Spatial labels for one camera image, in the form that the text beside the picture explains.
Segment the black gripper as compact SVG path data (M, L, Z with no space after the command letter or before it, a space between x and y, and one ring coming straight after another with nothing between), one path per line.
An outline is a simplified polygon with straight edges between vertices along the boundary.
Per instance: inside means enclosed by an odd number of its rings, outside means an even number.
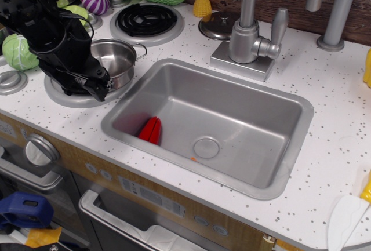
M30 51L39 58L39 66L46 75L64 90L76 88L87 91L97 101L103 102L113 86L107 70L91 53L92 39L65 35L53 49L48 45Z

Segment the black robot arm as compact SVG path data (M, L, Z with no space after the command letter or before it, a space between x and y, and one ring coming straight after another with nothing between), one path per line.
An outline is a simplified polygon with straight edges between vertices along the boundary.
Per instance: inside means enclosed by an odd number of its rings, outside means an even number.
M111 78L91 54L92 37L82 19L56 0L1 0L1 24L27 40L40 69L65 94L90 94L102 102Z

